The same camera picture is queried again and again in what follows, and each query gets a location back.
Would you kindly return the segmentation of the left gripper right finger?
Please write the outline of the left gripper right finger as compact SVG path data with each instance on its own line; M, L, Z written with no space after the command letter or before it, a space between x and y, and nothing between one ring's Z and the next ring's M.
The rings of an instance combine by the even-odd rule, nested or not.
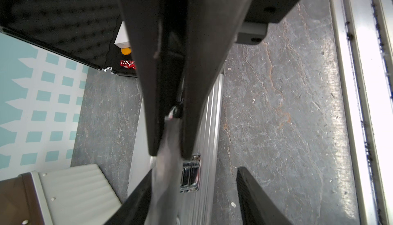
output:
M291 224L246 167L237 169L236 184L243 224Z

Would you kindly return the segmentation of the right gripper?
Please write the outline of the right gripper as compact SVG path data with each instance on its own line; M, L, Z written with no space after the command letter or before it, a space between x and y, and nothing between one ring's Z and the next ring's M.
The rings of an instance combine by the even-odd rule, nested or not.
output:
M300 0L188 0L182 158L189 159L203 108L236 43L258 45Z

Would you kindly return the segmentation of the silver poker set case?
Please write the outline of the silver poker set case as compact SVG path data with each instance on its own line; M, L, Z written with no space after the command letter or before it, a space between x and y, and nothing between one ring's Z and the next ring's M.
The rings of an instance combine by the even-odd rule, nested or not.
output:
M223 74L220 74L213 85L203 110L194 153L190 160L183 162L181 193L178 196L179 209L175 220L177 225L209 225L211 223L223 79ZM128 195L132 194L155 166L155 163L155 157L148 153L144 105L141 105L130 169Z

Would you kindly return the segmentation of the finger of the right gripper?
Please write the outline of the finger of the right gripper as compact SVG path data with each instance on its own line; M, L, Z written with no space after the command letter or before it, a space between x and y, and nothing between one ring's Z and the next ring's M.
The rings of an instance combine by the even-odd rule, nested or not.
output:
M159 78L162 65L162 18L165 0L118 0L144 99L149 154L156 156L160 145Z

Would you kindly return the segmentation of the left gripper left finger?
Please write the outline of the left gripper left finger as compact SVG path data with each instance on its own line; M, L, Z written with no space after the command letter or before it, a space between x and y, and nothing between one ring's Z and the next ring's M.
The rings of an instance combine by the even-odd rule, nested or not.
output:
M152 170L105 225L144 225L151 201L151 180Z

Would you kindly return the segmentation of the black poker set case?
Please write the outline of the black poker set case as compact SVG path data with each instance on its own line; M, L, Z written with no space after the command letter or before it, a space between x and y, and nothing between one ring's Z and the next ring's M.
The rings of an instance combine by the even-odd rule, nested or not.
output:
M115 45L117 0L1 0L1 32L91 68L136 77Z

